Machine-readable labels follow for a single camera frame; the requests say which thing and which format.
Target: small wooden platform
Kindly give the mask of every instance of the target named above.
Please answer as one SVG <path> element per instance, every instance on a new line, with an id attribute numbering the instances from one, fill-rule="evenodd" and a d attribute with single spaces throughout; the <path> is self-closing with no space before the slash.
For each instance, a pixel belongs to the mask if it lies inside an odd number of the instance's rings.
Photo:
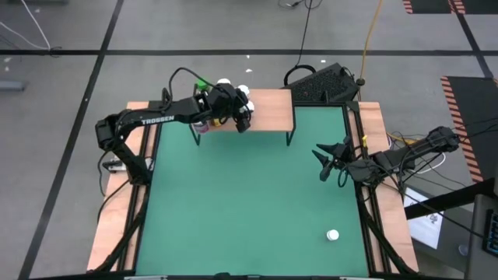
<path id="1" fill-rule="evenodd" d="M 251 89 L 249 100 L 254 104 L 248 131 L 292 131 L 293 101 L 290 89 Z M 209 131 L 237 131 L 233 119 Z"/>

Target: green object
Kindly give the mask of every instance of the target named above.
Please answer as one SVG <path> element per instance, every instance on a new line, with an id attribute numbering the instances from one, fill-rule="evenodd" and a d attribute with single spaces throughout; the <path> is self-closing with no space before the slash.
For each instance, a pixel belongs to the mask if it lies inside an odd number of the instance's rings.
<path id="1" fill-rule="evenodd" d="M 344 137 L 334 107 L 297 107 L 289 147 L 282 132 L 235 131 L 198 147 L 187 125 L 164 125 L 136 274 L 366 277 L 352 180 L 321 182 L 311 153 Z"/>
<path id="2" fill-rule="evenodd" d="M 205 82 L 203 82 L 202 80 L 198 79 L 197 80 L 197 89 L 198 90 L 208 89 L 208 85 Z"/>

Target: wooden edge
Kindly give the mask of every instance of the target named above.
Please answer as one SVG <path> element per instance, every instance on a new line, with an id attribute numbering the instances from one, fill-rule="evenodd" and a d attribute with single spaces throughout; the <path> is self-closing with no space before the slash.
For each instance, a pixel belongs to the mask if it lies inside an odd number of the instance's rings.
<path id="1" fill-rule="evenodd" d="M 380 104 L 377 102 L 360 102 L 359 115 L 362 121 L 363 132 L 366 135 L 368 153 L 372 154 L 389 149 Z M 349 112 L 349 122 L 351 124 L 353 143 L 355 146 L 358 146 L 358 132 L 352 112 Z M 410 236 L 409 225 L 405 215 L 405 207 L 392 179 L 388 178 L 384 180 L 384 184 L 381 184 L 377 188 L 376 194 L 382 226 L 384 227 L 384 235 L 405 263 L 411 269 L 418 271 L 419 267 L 415 251 L 413 250 L 412 237 Z M 369 211 L 371 210 L 370 203 L 367 203 L 366 207 Z M 375 268 L 377 271 L 382 271 L 379 243 L 372 232 L 370 232 L 370 239 Z M 391 270 L 393 272 L 397 271 L 393 264 L 391 264 Z"/>
<path id="2" fill-rule="evenodd" d="M 128 103 L 128 109 L 140 109 L 147 108 L 149 102 L 130 102 Z M 130 147 L 134 153 L 139 153 L 140 145 L 142 142 L 144 128 L 136 128 L 128 136 L 126 144 Z M 153 148 L 153 139 L 155 135 L 155 126 L 151 127 L 149 133 L 149 139 L 147 142 L 147 156 L 151 155 Z M 123 184 L 128 179 L 126 172 L 116 172 L 109 175 L 109 181 L 107 182 L 106 197 L 114 192 L 119 186 Z M 135 208 L 135 214 L 140 208 L 142 203 L 143 193 L 145 188 L 141 186 L 139 190 L 139 198 L 137 200 L 137 207 Z M 99 224 L 96 228 L 95 238 L 93 240 L 92 250 L 90 252 L 90 257 L 88 260 L 87 270 L 94 269 L 101 265 L 110 252 L 114 249 L 119 239 L 122 237 L 125 229 L 126 216 L 128 213 L 128 206 L 130 203 L 130 198 L 132 196 L 131 185 L 123 187 L 121 191 L 116 193 L 116 195 L 109 200 L 109 202 L 104 207 L 102 214 L 100 216 Z M 133 264 L 133 256 L 135 253 L 137 234 L 132 237 L 128 245 L 127 261 L 125 263 L 125 269 L 131 269 Z"/>

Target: black keyboard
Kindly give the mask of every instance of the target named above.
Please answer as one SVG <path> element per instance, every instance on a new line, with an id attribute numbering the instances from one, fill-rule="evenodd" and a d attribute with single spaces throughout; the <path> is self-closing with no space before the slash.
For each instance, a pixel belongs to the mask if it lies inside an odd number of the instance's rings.
<path id="1" fill-rule="evenodd" d="M 324 101 L 328 97 L 330 102 L 344 102 L 352 100 L 359 87 L 341 65 L 335 63 L 283 89 L 291 89 L 297 101 Z"/>
<path id="2" fill-rule="evenodd" d="M 492 209 L 486 212 L 482 249 L 489 254 L 498 257 L 498 213 Z"/>

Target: robotic arm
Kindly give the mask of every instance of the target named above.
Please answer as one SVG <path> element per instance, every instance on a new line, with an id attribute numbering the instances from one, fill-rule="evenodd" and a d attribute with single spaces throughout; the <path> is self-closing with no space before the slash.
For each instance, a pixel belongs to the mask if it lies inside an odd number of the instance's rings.
<path id="1" fill-rule="evenodd" d="M 171 121 L 194 124 L 232 117 L 242 133 L 251 126 L 251 112 L 246 110 L 248 102 L 246 94 L 229 83 L 178 101 L 168 100 L 168 93 L 163 89 L 163 102 L 156 108 L 123 110 L 98 121 L 95 125 L 97 141 L 102 150 L 113 152 L 126 165 L 131 184 L 150 184 L 152 175 L 145 159 L 135 155 L 125 144 L 133 129 Z"/>
<path id="2" fill-rule="evenodd" d="M 415 159 L 431 152 L 453 152 L 460 140 L 450 129 L 438 127 L 417 142 L 397 150 L 376 152 L 367 159 L 352 160 L 351 138 L 334 145 L 317 144 L 317 147 L 331 154 L 332 160 L 317 151 L 312 151 L 322 165 L 320 180 L 326 181 L 332 169 L 347 170 L 355 182 L 379 184 L 385 177 L 399 170 L 414 169 Z"/>

